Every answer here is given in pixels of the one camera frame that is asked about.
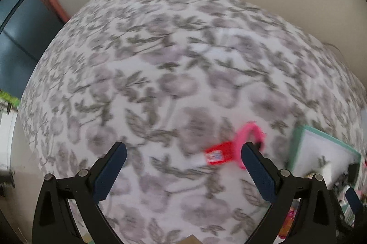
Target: floor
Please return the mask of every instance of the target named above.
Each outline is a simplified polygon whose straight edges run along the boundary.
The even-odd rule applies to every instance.
[[[9,223],[30,243],[32,222],[38,194],[43,183],[43,174],[38,168],[35,154],[29,148],[22,125],[17,118],[11,147],[11,167],[14,171],[15,188],[7,188],[5,201],[0,202],[1,210]]]

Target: floral tablecloth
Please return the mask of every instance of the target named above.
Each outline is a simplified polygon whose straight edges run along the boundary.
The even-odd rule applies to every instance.
[[[316,38],[251,4],[91,0],[45,51],[19,115],[40,168],[57,177],[126,144],[126,164],[100,203],[123,241],[194,234],[242,244],[267,203],[234,163],[192,168],[188,158],[250,120],[279,168],[299,124],[365,154],[365,94]]]

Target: cardboard piece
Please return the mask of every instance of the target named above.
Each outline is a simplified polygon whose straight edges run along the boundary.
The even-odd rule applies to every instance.
[[[202,244],[198,238],[194,235],[190,235],[182,241],[177,242],[176,244]]]

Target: bed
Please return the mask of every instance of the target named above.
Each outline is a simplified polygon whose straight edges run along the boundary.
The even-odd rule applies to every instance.
[[[90,167],[115,141],[128,159],[103,214],[123,241],[244,243],[268,205],[235,163],[189,158],[248,121],[282,168],[308,124],[366,154],[361,82],[320,41],[239,0],[91,0],[34,70],[21,117],[39,166]],[[76,221],[83,221],[71,204]]]

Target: blue gripper pad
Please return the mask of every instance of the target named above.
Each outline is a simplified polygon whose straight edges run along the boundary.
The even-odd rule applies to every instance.
[[[242,146],[241,158],[262,198],[270,203],[276,200],[275,182],[260,160],[246,144]]]
[[[357,214],[358,211],[363,208],[363,205],[353,188],[349,188],[345,192],[345,198],[347,199],[353,214]]]
[[[126,157],[126,146],[120,143],[94,182],[93,200],[96,204],[107,198],[113,183],[126,161]]]

